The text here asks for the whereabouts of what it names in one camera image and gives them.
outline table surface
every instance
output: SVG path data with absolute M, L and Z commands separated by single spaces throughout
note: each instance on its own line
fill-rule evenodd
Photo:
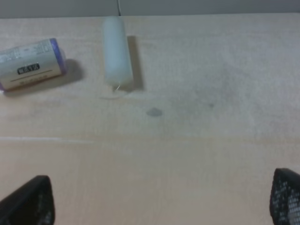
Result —
M 56 37 L 70 68 L 0 97 L 0 199 L 47 174 L 57 225 L 271 224 L 275 168 L 300 172 L 300 15 L 124 17 L 130 93 L 102 20 L 0 20 L 0 49 Z

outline white candle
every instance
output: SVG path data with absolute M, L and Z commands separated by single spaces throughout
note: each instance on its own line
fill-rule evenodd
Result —
M 132 84 L 131 60 L 122 18 L 105 18 L 102 32 L 105 81 L 115 88 Z

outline label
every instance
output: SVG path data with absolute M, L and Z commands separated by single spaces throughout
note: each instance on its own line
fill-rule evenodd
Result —
M 6 90 L 60 74 L 49 39 L 0 52 L 0 83 Z

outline light wood surface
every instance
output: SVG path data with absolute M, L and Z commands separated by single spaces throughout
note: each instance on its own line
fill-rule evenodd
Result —
M 57 225 L 269 225 L 300 172 L 300 15 L 125 17 L 137 90 L 104 84 L 102 18 L 0 20 L 70 73 L 0 96 L 0 199 L 52 179 Z

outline black object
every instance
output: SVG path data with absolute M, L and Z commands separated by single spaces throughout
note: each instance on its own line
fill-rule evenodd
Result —
M 0 202 L 0 225 L 53 225 L 54 200 L 48 176 L 37 176 Z
M 276 169 L 270 197 L 270 214 L 275 225 L 300 225 L 300 175 Z

